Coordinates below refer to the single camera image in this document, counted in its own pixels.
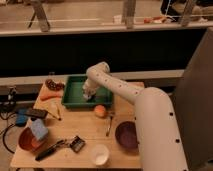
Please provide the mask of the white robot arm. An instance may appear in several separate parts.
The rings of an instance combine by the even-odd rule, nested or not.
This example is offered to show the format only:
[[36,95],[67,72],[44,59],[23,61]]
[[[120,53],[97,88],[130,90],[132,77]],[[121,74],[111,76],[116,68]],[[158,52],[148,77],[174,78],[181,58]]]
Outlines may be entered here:
[[143,88],[113,77],[106,62],[89,67],[86,76],[85,98],[103,86],[134,105],[143,171],[189,171],[173,104],[163,90]]

